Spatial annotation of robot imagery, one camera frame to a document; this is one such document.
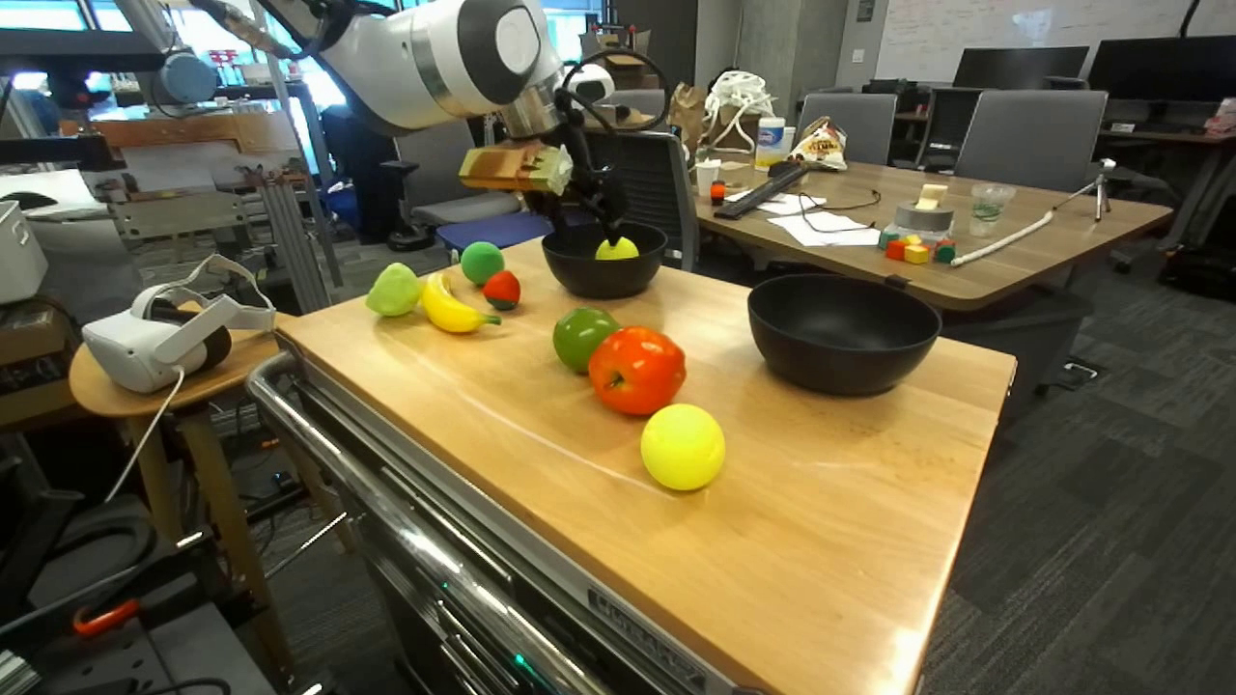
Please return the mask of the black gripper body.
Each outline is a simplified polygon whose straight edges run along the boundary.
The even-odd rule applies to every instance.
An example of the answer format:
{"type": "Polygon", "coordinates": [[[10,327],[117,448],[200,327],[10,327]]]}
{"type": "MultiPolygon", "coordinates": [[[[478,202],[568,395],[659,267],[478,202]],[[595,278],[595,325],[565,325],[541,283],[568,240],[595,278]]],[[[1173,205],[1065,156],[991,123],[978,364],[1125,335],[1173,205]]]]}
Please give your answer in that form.
{"type": "Polygon", "coordinates": [[[559,106],[556,115],[554,139],[568,152],[572,173],[568,189],[554,202],[554,216],[559,228],[595,228],[602,240],[615,240],[615,225],[624,213],[623,187],[591,152],[586,115],[568,106],[559,106]]]}

